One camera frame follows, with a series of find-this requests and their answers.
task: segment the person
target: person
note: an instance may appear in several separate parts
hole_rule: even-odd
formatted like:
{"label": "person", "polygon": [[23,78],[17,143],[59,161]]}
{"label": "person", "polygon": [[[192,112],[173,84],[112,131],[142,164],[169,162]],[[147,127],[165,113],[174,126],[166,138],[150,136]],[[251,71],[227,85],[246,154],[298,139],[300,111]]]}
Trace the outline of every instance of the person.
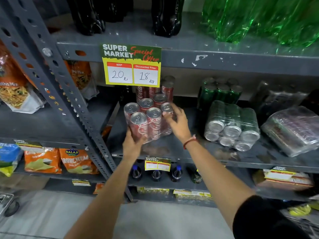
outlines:
{"label": "person", "polygon": [[[167,113],[163,116],[174,135],[186,144],[196,167],[213,200],[236,239],[248,238],[309,238],[293,222],[275,210],[255,191],[234,176],[196,140],[188,128],[184,110],[172,104],[177,116],[175,122]],[[128,128],[123,142],[123,159],[99,194],[78,218],[65,239],[111,239],[130,170],[140,155],[147,137],[134,142]]]}

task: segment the person's left arm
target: person's left arm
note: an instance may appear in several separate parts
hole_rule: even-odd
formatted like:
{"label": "person's left arm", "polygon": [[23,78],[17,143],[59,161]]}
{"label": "person's left arm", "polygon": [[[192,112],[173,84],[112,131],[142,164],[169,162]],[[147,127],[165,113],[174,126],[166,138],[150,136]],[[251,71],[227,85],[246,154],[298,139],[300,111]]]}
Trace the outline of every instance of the person's left arm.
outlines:
{"label": "person's left arm", "polygon": [[127,186],[130,170],[140,155],[141,146],[146,141],[142,137],[134,142],[128,128],[123,143],[123,159],[99,194],[78,218],[65,239],[103,238],[111,239],[120,205]]}

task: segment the person's right hand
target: person's right hand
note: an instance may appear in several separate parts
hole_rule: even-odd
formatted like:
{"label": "person's right hand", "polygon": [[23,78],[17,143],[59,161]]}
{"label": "person's right hand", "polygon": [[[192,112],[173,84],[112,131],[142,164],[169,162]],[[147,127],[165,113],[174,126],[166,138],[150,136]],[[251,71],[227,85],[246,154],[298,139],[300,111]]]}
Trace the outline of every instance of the person's right hand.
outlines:
{"label": "person's right hand", "polygon": [[174,135],[181,141],[182,144],[184,144],[192,137],[188,128],[185,112],[174,103],[171,103],[171,106],[177,116],[177,122],[174,121],[171,115],[167,112],[163,112],[163,116],[167,123],[171,126]]}

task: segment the person's left hand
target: person's left hand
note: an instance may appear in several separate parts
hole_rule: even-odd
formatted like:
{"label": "person's left hand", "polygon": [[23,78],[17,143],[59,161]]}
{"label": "person's left hand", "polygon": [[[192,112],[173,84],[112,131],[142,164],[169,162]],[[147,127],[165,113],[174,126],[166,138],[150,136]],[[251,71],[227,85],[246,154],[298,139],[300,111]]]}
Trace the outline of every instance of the person's left hand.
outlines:
{"label": "person's left hand", "polygon": [[126,137],[123,142],[123,159],[135,161],[141,153],[141,147],[146,142],[147,136],[144,135],[139,141],[134,142],[131,129],[128,127]]}

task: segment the hand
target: hand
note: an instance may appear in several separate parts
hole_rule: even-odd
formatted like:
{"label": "hand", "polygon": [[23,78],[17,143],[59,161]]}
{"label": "hand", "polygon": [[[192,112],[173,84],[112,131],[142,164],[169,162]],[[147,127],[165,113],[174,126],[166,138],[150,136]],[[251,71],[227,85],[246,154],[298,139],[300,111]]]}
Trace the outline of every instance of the hand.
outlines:
{"label": "hand", "polygon": [[177,107],[174,103],[171,106],[177,116],[177,122],[167,112],[163,112],[163,116],[167,123],[171,126],[175,136],[181,141],[182,144],[187,142],[192,135],[190,134],[187,118],[182,108]]}
{"label": "hand", "polygon": [[138,158],[141,153],[141,147],[146,142],[147,136],[144,135],[139,141],[134,142],[132,138],[131,129],[128,127],[126,137],[123,142],[123,159],[129,159],[133,162]]}

